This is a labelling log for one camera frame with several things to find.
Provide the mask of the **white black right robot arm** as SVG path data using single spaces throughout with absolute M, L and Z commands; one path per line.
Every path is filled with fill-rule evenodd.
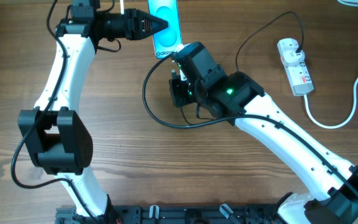
M 294 123 L 264 89 L 242 72 L 227 75 L 200 42 L 172 54 L 181 75 L 173 80 L 175 106 L 196 103 L 269 148 L 306 185 L 278 204 L 287 223 L 352 223 L 358 217 L 358 165 L 328 150 Z

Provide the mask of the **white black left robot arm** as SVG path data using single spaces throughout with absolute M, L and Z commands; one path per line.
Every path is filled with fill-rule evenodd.
M 99 41 L 141 40 L 168 27 L 168 22 L 138 9 L 101 10 L 99 1 L 73 1 L 50 34 L 57 43 L 47 84 L 31 110 L 22 110 L 19 147 L 34 166 L 66 188 L 75 203 L 71 215 L 57 222 L 119 223 L 109 195 L 91 168 L 93 140 L 78 115 L 86 74 L 100 49 Z

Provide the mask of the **blue screen Galaxy smartphone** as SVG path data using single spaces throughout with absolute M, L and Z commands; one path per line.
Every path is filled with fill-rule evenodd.
M 155 56 L 166 57 L 183 46 L 177 0 L 148 0 L 149 13 L 168 22 L 168 27 L 153 35 Z

